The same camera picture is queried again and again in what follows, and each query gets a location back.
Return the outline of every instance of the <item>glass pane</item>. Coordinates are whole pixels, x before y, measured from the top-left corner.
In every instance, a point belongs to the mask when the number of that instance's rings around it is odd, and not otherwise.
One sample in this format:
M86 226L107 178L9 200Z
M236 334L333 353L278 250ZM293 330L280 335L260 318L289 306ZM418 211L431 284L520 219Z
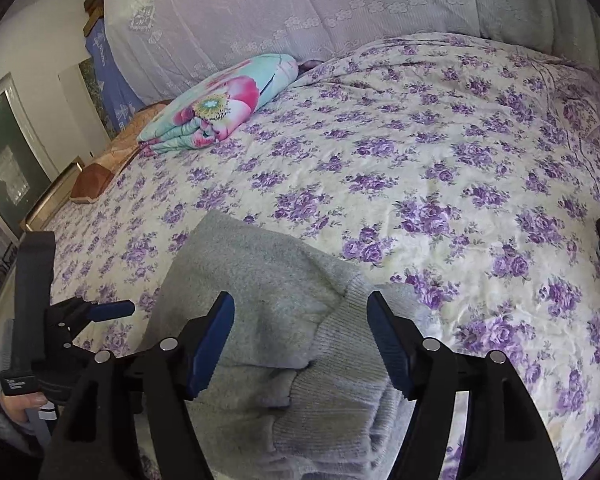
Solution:
M20 221L50 185L25 140L7 96L0 95L0 216L16 236Z

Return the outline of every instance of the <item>folded gray clothing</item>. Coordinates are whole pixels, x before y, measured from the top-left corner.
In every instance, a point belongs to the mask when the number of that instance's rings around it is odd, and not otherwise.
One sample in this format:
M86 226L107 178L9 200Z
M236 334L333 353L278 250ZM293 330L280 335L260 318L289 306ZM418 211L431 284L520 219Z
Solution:
M222 290L234 326L187 405L210 467L235 480L386 478L413 407L392 388L366 299L380 290L440 336L435 313L410 285L371 285L348 262L210 212L174 260L141 349L178 335Z

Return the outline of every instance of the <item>black robotic device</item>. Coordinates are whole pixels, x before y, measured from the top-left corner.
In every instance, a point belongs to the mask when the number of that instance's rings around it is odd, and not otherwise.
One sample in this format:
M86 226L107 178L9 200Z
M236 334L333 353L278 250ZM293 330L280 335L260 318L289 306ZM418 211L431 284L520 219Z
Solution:
M231 295L222 292L206 316L148 350L121 358L93 353L72 340L91 320L128 316L134 306L81 298L49 306L54 253L53 233L29 233L20 246L12 367L0 377L7 395L42 391L66 406L40 479L144 480L133 419L144 395L162 478L212 480L184 400L195 399L213 375L234 322ZM394 387L416 400L390 480L437 480L460 391L470 396L458 480L562 478L541 417L506 355L454 353L394 316L379 292L368 298L367 318Z

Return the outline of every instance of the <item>turquoise blanket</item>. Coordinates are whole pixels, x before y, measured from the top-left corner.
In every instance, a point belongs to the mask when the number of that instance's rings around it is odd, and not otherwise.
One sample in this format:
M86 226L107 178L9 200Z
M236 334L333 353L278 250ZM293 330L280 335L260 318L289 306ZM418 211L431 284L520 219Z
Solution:
M223 70L174 99L138 135L143 155L225 140L298 76L296 60L263 54Z

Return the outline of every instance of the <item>blue gripper pad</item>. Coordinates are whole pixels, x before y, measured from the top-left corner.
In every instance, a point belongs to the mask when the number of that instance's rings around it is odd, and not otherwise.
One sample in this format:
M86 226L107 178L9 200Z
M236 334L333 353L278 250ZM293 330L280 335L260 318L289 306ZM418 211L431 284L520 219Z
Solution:
M400 390L406 397L413 388L413 381L409 377L409 358L379 301L384 302L379 292L374 292L366 300L366 321L369 323L394 388Z
M191 372L187 380L187 393L194 399L209 386L224 344L234 325L234 298L227 292L221 292L206 316L213 316L214 313L215 316L209 320L206 334L200 341L196 355L193 357Z
M135 310L136 306L130 300L103 303L92 306L89 309L87 318L94 322L108 321L109 319L116 319L118 317L131 316Z

